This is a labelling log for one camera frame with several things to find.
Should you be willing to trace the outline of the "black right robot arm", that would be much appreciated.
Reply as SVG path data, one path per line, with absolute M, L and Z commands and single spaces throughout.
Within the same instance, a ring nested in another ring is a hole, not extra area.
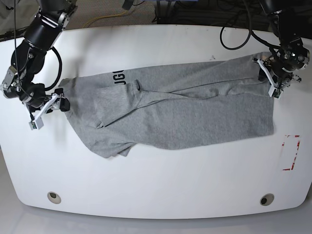
M 0 86 L 6 98 L 18 98 L 26 106 L 32 125 L 43 114 L 70 109 L 63 89 L 56 87 L 62 73 L 62 60 L 54 43 L 77 10 L 74 0 L 39 0 L 38 4 L 39 11 L 26 29 L 22 43 L 15 46 L 11 66 Z M 33 83 L 33 79 L 43 68 L 48 51 L 57 56 L 58 74 L 46 87 L 43 83 Z

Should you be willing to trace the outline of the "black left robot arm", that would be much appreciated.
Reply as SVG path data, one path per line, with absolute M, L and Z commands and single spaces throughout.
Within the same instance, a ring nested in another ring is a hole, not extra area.
M 253 62 L 260 66 L 259 79 L 267 78 L 271 85 L 269 96 L 278 98 L 293 79 L 301 82 L 301 78 L 294 72 L 305 69 L 310 63 L 310 52 L 302 41 L 308 20 L 294 11 L 296 6 L 304 5 L 306 1 L 261 0 L 259 3 L 270 21 L 273 33 L 279 39 L 279 45 L 270 44 L 253 34 L 271 52 L 270 56 L 254 58 Z

